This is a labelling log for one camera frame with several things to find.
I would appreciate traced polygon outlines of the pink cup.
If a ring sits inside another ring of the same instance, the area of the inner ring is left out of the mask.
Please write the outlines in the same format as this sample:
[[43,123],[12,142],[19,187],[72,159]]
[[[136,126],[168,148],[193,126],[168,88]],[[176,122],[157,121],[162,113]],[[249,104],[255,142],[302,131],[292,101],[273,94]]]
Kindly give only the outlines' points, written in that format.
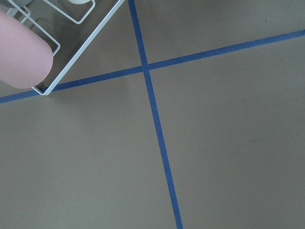
[[53,52],[41,37],[10,15],[0,12],[0,80],[26,89],[50,73]]

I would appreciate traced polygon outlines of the white cup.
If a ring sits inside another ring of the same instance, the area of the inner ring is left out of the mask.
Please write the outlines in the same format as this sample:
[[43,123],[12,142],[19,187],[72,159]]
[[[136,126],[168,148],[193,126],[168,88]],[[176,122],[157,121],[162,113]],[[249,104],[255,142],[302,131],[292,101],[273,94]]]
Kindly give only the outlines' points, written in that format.
[[68,0],[72,4],[81,5],[89,2],[90,0]]

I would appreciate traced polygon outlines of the grey cup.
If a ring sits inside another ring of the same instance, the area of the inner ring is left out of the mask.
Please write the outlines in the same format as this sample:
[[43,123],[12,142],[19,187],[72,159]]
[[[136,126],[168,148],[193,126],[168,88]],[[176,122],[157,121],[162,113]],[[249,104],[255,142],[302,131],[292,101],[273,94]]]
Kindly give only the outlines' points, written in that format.
[[32,0],[14,0],[14,3],[16,3],[19,7],[23,7],[31,3]]

